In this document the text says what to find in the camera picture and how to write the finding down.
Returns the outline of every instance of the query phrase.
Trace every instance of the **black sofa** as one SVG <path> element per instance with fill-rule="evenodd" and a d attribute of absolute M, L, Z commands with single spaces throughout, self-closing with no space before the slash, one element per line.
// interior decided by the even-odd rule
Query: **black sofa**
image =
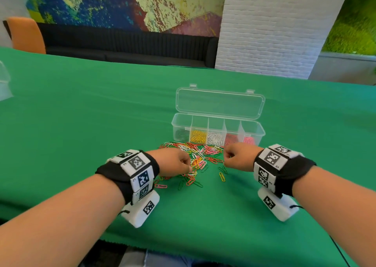
<path fill-rule="evenodd" d="M 5 28 L 11 37 L 6 21 Z M 38 23 L 47 54 L 146 65 L 214 68 L 218 38 Z"/>

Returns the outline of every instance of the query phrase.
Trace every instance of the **fist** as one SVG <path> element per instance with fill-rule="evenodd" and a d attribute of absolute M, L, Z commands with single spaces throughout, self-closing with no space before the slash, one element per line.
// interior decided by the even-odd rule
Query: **fist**
<path fill-rule="evenodd" d="M 224 165 L 242 171 L 253 172 L 253 163 L 263 148 L 243 142 L 230 144 L 224 148 Z"/>
<path fill-rule="evenodd" d="M 192 171 L 191 158 L 187 152 L 177 148 L 162 148 L 148 151 L 159 165 L 159 175 L 173 177 Z"/>

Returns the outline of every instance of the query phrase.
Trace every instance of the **pile of paper clips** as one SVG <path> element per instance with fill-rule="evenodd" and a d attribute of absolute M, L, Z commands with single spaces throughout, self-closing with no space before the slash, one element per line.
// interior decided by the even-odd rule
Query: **pile of paper clips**
<path fill-rule="evenodd" d="M 219 145 L 215 146 L 208 146 L 208 145 L 202 145 L 202 144 L 193 144 L 190 142 L 187 143 L 181 143 L 181 142 L 165 142 L 159 148 L 167 148 L 167 147 L 176 147 L 182 151 L 187 152 L 191 157 L 191 167 L 192 172 L 189 174 L 183 174 L 179 175 L 178 177 L 183 178 L 179 184 L 178 190 L 181 190 L 186 184 L 186 186 L 190 186 L 191 184 L 195 184 L 202 188 L 202 184 L 198 181 L 196 181 L 197 172 L 200 171 L 201 173 L 205 172 L 208 166 L 206 165 L 208 161 L 210 161 L 213 164 L 223 163 L 222 159 L 214 157 L 215 155 L 222 154 L 223 147 Z M 154 181 L 154 187 L 155 188 L 167 188 L 167 185 L 161 185 L 158 184 L 160 181 L 168 180 L 171 177 L 161 177 L 158 176 L 158 179 Z"/>

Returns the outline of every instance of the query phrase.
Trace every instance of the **chair backrest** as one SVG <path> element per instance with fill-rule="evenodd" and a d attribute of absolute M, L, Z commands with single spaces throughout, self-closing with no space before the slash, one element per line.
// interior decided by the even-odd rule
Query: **chair backrest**
<path fill-rule="evenodd" d="M 157 55 L 204 61 L 208 44 L 217 37 L 159 32 L 127 32 L 116 28 L 38 23 L 45 46 L 65 46 Z"/>
<path fill-rule="evenodd" d="M 9 17 L 7 24 L 14 49 L 46 54 L 43 37 L 35 20 L 27 17 Z"/>

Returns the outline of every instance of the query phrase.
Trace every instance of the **green cloth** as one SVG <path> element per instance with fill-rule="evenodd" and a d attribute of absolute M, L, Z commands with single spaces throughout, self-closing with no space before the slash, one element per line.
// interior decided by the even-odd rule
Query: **green cloth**
<path fill-rule="evenodd" d="M 13 98 L 0 102 L 0 217 L 10 219 L 89 177 L 124 150 L 172 141 L 179 87 L 266 97 L 261 146 L 279 143 L 376 189 L 376 87 L 212 69 L 97 62 L 0 48 Z M 233 265 L 344 266 L 304 210 L 282 223 L 258 198 L 251 173 L 217 166 L 203 188 L 163 182 L 144 225 L 118 217 L 103 239 Z"/>

